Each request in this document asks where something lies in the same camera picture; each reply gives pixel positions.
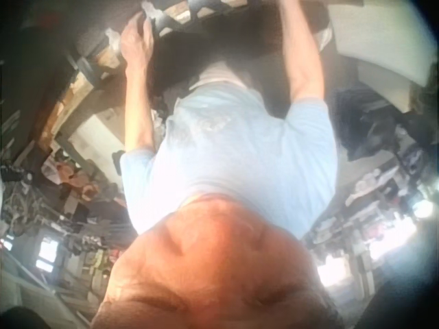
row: light blue t-shirt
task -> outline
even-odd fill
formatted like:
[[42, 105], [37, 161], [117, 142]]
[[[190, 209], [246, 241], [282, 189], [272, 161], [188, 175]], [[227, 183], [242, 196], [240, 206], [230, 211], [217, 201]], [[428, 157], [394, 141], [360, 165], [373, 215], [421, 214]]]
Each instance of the light blue t-shirt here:
[[337, 153], [322, 100], [297, 101], [281, 120], [254, 90], [218, 83], [180, 100], [157, 154], [130, 151], [121, 171], [139, 234], [190, 197], [221, 193], [301, 239], [334, 194]]

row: window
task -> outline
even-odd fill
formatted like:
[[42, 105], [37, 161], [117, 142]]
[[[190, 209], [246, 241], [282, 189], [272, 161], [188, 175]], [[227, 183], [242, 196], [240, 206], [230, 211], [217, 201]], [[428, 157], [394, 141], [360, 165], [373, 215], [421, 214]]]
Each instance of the window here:
[[56, 251], [58, 249], [58, 242], [51, 238], [45, 237], [41, 242], [40, 253], [41, 258], [53, 263], [56, 259]]
[[43, 271], [51, 273], [54, 270], [54, 261], [58, 250], [58, 242], [47, 236], [41, 241], [40, 252], [35, 266]]
[[35, 264], [39, 269], [42, 269], [43, 271], [52, 273], [52, 271], [54, 270], [54, 266], [47, 264], [45, 261], [41, 260], [41, 259], [37, 259], [36, 260], [36, 264]]
[[10, 251], [12, 249], [12, 243], [9, 242], [8, 240], [0, 239], [0, 242], [3, 245], [2, 247], [6, 248], [7, 250]]

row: t-shirt sleeve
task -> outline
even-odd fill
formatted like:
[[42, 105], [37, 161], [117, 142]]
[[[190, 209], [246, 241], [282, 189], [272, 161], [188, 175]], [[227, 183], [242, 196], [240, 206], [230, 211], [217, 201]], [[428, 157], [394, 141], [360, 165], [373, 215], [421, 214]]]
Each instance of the t-shirt sleeve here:
[[285, 124], [284, 143], [301, 189], [296, 204], [308, 231], [335, 193], [337, 148], [328, 107], [320, 99], [301, 99], [291, 106]]
[[128, 207], [128, 214], [134, 228], [142, 221], [144, 215], [144, 198], [150, 180], [155, 153], [143, 148], [125, 153], [121, 157], [123, 191]]

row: man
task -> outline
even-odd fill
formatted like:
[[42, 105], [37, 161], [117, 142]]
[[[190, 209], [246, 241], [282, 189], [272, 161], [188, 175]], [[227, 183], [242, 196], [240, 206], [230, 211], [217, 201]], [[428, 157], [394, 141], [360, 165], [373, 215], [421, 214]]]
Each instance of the man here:
[[292, 107], [219, 63], [178, 101], [154, 148], [152, 28], [121, 36], [128, 67], [128, 210], [139, 237], [115, 264], [94, 328], [339, 328], [298, 239], [334, 193], [336, 150], [319, 53], [297, 0], [280, 0]]

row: eyebrow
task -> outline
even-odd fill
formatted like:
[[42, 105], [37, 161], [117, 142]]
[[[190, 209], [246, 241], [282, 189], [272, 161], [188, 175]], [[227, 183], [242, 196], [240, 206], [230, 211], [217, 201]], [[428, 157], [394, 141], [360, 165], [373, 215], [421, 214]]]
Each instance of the eyebrow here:
[[147, 304], [148, 306], [166, 311], [183, 311], [187, 309], [184, 300], [169, 290], [167, 287], [157, 283], [134, 284], [129, 289], [135, 289], [141, 286], [143, 291], [147, 293], [131, 293], [130, 298], [126, 302], [138, 302]]
[[291, 284], [287, 286], [283, 286], [279, 289], [274, 290], [273, 292], [267, 294], [266, 297], [263, 298], [255, 298], [253, 300], [258, 301], [260, 306], [272, 306], [285, 300], [288, 300], [291, 297], [296, 297], [299, 294], [304, 292], [312, 292], [308, 286], [303, 284]]

